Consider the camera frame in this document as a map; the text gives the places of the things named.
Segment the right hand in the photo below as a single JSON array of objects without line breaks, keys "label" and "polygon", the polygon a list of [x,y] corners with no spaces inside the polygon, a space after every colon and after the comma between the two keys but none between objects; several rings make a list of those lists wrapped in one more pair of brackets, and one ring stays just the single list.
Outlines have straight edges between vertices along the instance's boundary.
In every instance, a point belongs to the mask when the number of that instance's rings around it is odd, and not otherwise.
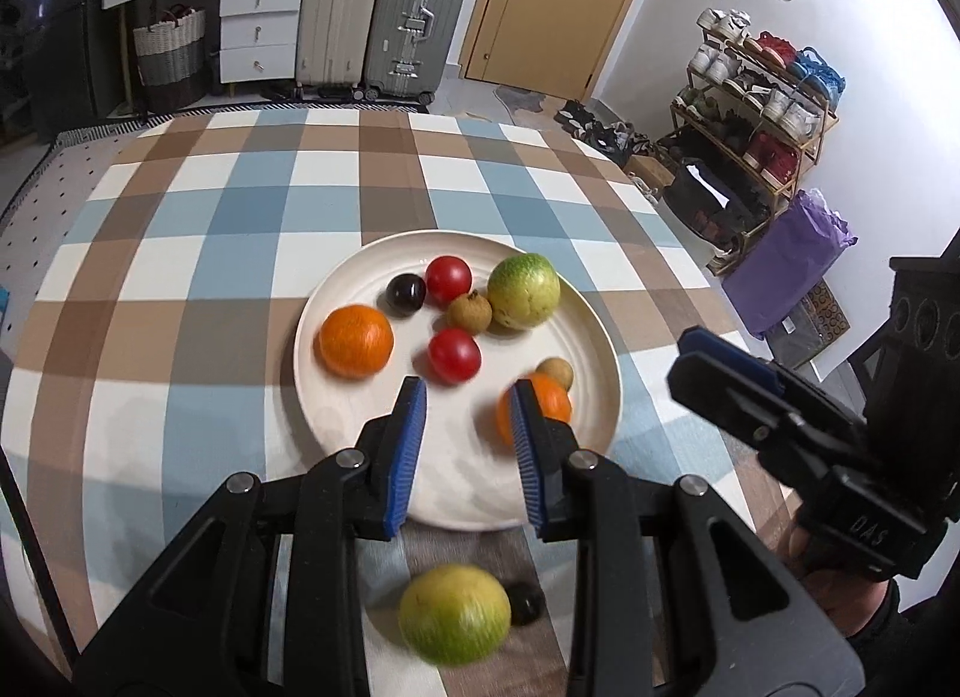
[{"label": "right hand", "polygon": [[839,570],[838,557],[828,554],[797,521],[782,533],[776,554],[844,637],[861,632],[889,593],[889,582]]}]

